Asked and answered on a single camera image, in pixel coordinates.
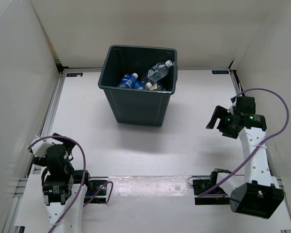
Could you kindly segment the clear bottle apple label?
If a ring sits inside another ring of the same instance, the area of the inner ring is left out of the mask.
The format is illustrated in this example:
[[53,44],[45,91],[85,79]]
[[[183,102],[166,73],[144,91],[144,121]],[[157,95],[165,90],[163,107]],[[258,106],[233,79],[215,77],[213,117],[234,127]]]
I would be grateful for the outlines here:
[[150,88],[151,91],[166,91],[165,87],[161,83],[154,83]]

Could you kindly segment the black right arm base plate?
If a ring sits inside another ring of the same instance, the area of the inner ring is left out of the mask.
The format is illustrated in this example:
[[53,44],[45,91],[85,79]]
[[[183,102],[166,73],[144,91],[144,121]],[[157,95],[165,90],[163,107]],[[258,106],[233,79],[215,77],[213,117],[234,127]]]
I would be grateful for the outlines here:
[[212,189],[223,178],[225,175],[218,175],[216,180],[210,177],[189,177],[188,186],[193,188],[195,205],[230,205],[231,192],[241,186],[242,181],[237,177],[232,177]]

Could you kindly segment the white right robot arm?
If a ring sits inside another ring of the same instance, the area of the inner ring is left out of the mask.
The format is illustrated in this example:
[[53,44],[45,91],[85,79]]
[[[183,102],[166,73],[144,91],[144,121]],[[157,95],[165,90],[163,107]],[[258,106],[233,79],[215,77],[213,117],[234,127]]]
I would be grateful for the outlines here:
[[266,119],[256,114],[254,97],[235,97],[231,101],[228,109],[215,107],[206,128],[217,128],[223,136],[240,139],[244,177],[240,181],[232,171],[215,169],[206,192],[219,194],[224,191],[234,213],[269,219],[282,203],[284,192],[276,188],[269,170],[264,142]]

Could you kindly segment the clear unlabelled plastic bottle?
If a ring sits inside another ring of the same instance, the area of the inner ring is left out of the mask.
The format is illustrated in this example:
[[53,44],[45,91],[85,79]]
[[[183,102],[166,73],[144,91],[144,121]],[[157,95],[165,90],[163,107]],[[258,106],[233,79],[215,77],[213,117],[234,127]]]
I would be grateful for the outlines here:
[[151,81],[148,79],[143,79],[141,81],[141,84],[143,85],[144,90],[150,90],[153,86]]

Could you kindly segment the clear bottle white blue label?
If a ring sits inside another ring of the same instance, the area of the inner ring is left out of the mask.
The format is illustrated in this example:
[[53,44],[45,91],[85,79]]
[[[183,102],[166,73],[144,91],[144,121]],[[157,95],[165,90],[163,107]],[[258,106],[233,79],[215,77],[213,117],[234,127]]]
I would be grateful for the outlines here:
[[148,71],[147,78],[151,82],[156,83],[169,73],[169,69],[172,66],[173,62],[171,60],[167,60],[166,62],[158,62]]

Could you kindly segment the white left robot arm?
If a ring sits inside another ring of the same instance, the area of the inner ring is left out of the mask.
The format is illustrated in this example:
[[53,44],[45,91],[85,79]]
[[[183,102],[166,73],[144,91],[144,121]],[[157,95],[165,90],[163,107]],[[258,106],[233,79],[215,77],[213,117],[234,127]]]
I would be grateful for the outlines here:
[[75,140],[54,133],[38,137],[28,150],[34,155],[33,164],[44,168],[41,174],[42,193],[51,233],[80,233],[85,194],[92,190],[89,172],[84,166],[72,166]]

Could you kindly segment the clear bottle dark blue label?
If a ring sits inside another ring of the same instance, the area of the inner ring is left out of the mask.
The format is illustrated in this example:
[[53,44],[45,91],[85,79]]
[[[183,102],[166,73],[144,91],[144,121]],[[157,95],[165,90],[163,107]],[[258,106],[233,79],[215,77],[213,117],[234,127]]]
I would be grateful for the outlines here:
[[138,79],[137,73],[132,73],[131,75],[126,74],[117,87],[128,89],[134,88],[137,79]]

